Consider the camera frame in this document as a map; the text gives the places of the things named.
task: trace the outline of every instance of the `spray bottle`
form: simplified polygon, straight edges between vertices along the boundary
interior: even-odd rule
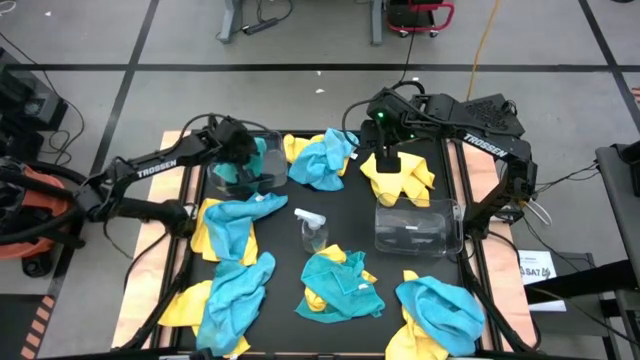
[[[329,228],[325,225],[327,218],[302,209],[296,209],[294,214],[302,223],[302,247],[305,251],[315,254],[327,247]]]

